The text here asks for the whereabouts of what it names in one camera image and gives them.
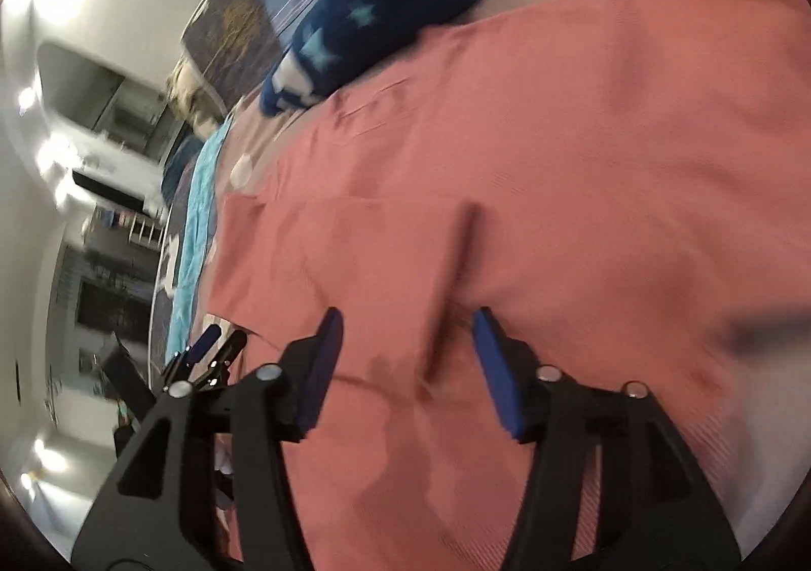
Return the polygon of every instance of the pink blanket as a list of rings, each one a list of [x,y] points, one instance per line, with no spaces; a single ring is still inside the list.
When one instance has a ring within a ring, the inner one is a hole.
[[[723,495],[730,323],[811,304],[809,92],[803,0],[554,0],[331,98],[230,196],[209,306],[257,334],[245,372],[351,313],[285,450],[316,567],[500,564],[529,451],[473,356],[482,305],[581,383],[648,383]]]

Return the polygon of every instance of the teal fabric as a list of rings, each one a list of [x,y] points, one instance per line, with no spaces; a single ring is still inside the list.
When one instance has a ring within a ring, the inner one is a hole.
[[[220,129],[205,142],[192,175],[186,214],[186,235],[183,239],[180,269],[174,289],[169,336],[164,350],[166,362],[189,344],[197,283],[200,281],[200,273],[203,271],[203,263],[208,252],[208,223],[214,206],[216,161],[220,157],[222,143],[226,140],[231,127],[231,120],[232,117],[228,116]]]

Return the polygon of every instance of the blue plush toy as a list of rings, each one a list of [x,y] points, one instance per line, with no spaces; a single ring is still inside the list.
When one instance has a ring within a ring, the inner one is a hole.
[[[262,113],[313,106],[413,43],[420,29],[448,23],[477,1],[319,0],[266,78]]]

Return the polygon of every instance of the black clamp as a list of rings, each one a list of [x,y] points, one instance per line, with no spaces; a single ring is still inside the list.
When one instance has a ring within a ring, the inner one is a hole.
[[[315,336],[291,343],[278,363],[227,388],[222,379],[244,347],[244,332],[232,335],[194,385],[189,359],[181,356],[179,369],[167,374],[176,380],[146,413],[92,506],[74,566],[313,571],[281,442],[297,443],[315,426],[342,335],[341,313],[330,309]],[[620,393],[581,386],[508,337],[487,308],[473,318],[473,340],[502,425],[519,443],[535,446],[502,571],[731,571],[740,564],[712,488],[646,385],[631,381]],[[192,353],[204,355],[201,348]],[[217,433],[233,434],[244,563],[215,552]],[[585,462],[595,446],[601,450],[595,549],[573,562]]]
[[[476,354],[502,426],[534,457],[502,571],[727,571],[732,529],[695,456],[653,393],[579,385],[508,337],[489,308],[473,317]],[[595,551],[572,558],[587,455],[599,445]]]
[[[236,385],[201,389],[182,378],[169,385],[93,503],[72,564],[80,571],[241,568],[216,553],[214,436],[231,433],[244,566],[267,568],[272,551],[275,569],[312,569],[281,442],[297,443],[315,426],[342,340],[341,313],[330,308],[315,336]]]

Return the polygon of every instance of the metal screw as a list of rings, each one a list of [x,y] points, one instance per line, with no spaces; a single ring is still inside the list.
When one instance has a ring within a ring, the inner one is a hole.
[[[256,378],[259,381],[275,381],[281,376],[281,367],[279,367],[276,363],[268,363],[267,365],[262,365],[256,371]]]
[[[648,396],[648,387],[642,381],[632,381],[626,385],[625,394],[628,397],[641,400]]]
[[[554,384],[563,379],[563,373],[559,367],[554,365],[542,365],[538,368],[538,379]]]
[[[175,381],[169,386],[169,395],[172,397],[187,397],[192,394],[195,387],[188,381]]]

